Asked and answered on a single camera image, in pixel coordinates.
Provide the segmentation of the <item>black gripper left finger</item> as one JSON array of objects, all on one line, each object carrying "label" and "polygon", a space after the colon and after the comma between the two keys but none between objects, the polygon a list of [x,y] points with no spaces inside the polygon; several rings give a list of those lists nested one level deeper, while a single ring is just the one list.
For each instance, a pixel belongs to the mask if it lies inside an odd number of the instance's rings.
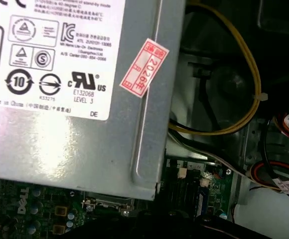
[{"label": "black gripper left finger", "polygon": [[180,212],[150,213],[136,217],[103,217],[64,234],[66,239],[193,239],[192,222]]}]

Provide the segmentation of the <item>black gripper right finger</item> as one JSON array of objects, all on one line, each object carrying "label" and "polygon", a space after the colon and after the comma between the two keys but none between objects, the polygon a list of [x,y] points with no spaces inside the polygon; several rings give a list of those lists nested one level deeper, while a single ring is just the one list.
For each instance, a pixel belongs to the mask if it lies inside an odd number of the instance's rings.
[{"label": "black gripper right finger", "polygon": [[269,239],[270,237],[215,215],[196,218],[197,239]]}]

